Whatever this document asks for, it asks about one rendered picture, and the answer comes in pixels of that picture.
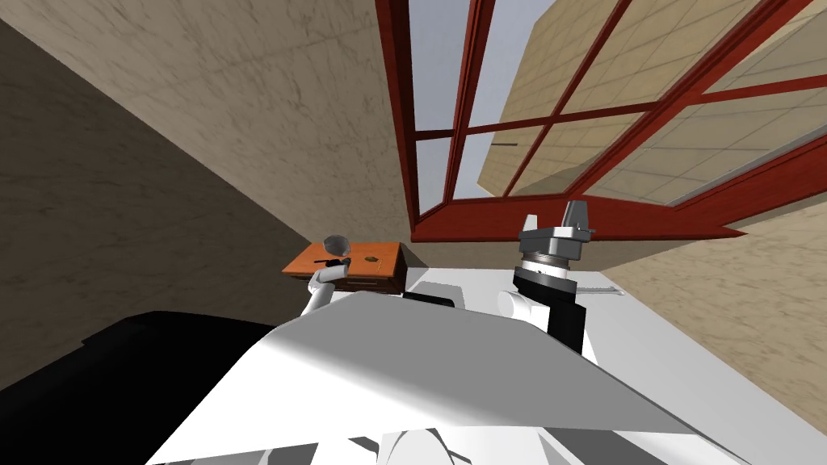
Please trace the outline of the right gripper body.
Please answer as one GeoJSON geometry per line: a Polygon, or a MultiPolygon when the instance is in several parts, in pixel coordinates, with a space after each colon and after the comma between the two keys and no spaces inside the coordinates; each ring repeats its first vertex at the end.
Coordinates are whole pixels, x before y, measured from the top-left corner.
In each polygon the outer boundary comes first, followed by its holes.
{"type": "Polygon", "coordinates": [[[579,261],[582,246],[590,242],[593,233],[594,230],[579,225],[523,231],[518,235],[519,251],[579,261]]]}

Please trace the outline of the brown wooden nightstand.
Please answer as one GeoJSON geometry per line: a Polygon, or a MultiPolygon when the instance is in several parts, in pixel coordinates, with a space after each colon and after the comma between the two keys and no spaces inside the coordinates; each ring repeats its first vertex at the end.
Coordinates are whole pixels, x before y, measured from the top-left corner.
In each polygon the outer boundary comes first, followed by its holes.
{"type": "MultiPolygon", "coordinates": [[[[334,281],[336,291],[373,291],[389,295],[400,295],[405,291],[408,266],[400,242],[351,242],[349,257],[348,275],[334,281]],[[366,256],[377,257],[379,261],[368,262],[364,259],[366,256]]],[[[308,282],[316,270],[325,267],[314,261],[333,258],[336,257],[324,252],[321,242],[312,243],[285,266],[282,273],[308,282]]]]}

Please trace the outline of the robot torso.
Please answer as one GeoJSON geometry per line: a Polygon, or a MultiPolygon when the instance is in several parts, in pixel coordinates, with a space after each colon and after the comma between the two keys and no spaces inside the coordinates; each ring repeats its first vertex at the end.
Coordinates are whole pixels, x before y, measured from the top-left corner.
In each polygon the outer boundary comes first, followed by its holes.
{"type": "Polygon", "coordinates": [[[356,292],[257,340],[154,452],[192,465],[750,465],[524,321],[356,292]]]}

